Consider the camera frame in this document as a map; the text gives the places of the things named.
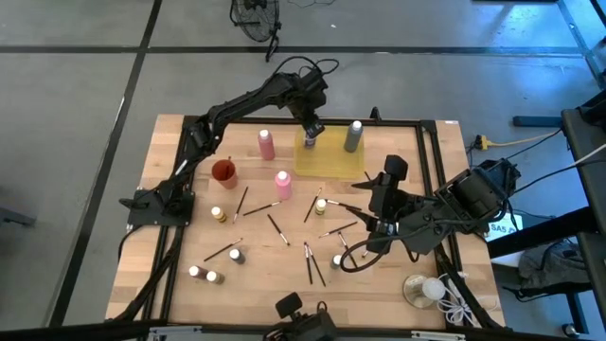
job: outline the gray floor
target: gray floor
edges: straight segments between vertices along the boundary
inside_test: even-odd
[[[565,3],[599,61],[598,41],[606,30],[587,1]],[[164,1],[151,45],[257,45],[227,21],[226,4]],[[330,7],[309,9],[286,1],[281,5],[283,45],[576,46],[553,4],[337,0]],[[5,1],[0,4],[0,45],[138,45],[151,8],[151,0]],[[510,118],[554,116],[598,90],[578,55],[307,56],[341,61],[326,77],[329,102],[319,110],[321,116],[367,117],[376,105],[384,117],[456,119],[467,143],[477,134],[505,142],[548,133],[513,128]],[[117,199],[131,196],[138,183],[156,115],[203,114],[211,105],[258,87],[285,57],[275,55],[270,63],[259,54],[146,57],[66,323],[104,317],[127,216]],[[2,330],[44,323],[133,60],[133,55],[0,54],[0,141],[10,146],[2,154],[0,205],[38,217],[31,228],[6,224],[0,229]],[[288,68],[298,69],[295,64]],[[289,113],[268,108],[258,115]],[[473,161],[515,151],[477,152]],[[571,161],[565,139],[553,138],[516,159],[523,174],[520,183]],[[514,197],[513,204],[558,215],[584,206],[584,200],[579,178],[570,171]],[[499,282],[508,281],[511,277],[499,277]],[[591,337],[604,338],[592,295],[582,297]],[[560,335],[560,324],[570,321],[563,297],[522,305],[503,292],[501,299],[515,330]]]

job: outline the red cup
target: red cup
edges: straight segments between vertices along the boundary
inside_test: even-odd
[[[212,166],[212,177],[225,189],[232,189],[238,185],[236,165],[231,160],[219,160]]]

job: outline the white ball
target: white ball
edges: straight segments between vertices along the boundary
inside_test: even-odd
[[[423,282],[422,287],[425,296],[432,300],[439,300],[446,294],[444,283],[437,278],[428,278]]]

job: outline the paint bottle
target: paint bottle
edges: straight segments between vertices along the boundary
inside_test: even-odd
[[[326,200],[320,199],[317,202],[315,202],[315,214],[322,215],[322,214],[324,214],[325,210],[326,210]]]
[[[225,280],[225,276],[214,271],[208,271],[206,274],[206,280],[213,284],[221,284]]]
[[[225,215],[225,212],[223,212],[223,210],[220,207],[212,207],[212,209],[210,210],[210,213],[212,214],[213,217],[215,217],[215,219],[219,222],[219,223],[225,223],[225,221],[227,220],[227,216]]]
[[[263,160],[273,160],[276,157],[274,149],[274,139],[268,130],[258,132],[258,148],[261,151]]]
[[[276,174],[276,189],[277,196],[280,200],[287,200],[293,195],[293,188],[291,184],[291,175],[286,171],[281,170]]]
[[[240,265],[244,264],[246,261],[246,257],[239,249],[232,249],[229,251],[229,258]]]
[[[345,138],[345,145],[343,146],[347,152],[353,153],[358,149],[362,130],[362,122],[360,121],[353,121],[349,124],[348,135]]]
[[[189,268],[189,275],[193,278],[206,279],[208,270],[201,268],[200,266],[192,266]]]
[[[341,255],[336,255],[330,261],[330,267],[337,270],[341,267]]]
[[[313,146],[315,146],[315,139],[316,139],[316,137],[311,138],[309,135],[307,135],[307,133],[305,133],[305,143],[304,143],[305,148],[307,148],[307,149],[313,148]]]

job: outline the pink bottle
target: pink bottle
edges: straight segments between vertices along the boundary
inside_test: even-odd
[[[293,188],[291,187],[291,175],[286,171],[279,171],[276,175],[276,189],[277,196],[280,200],[286,200],[293,195]]]
[[[273,160],[276,157],[274,150],[274,140],[267,130],[258,132],[258,148],[261,150],[263,160]]]

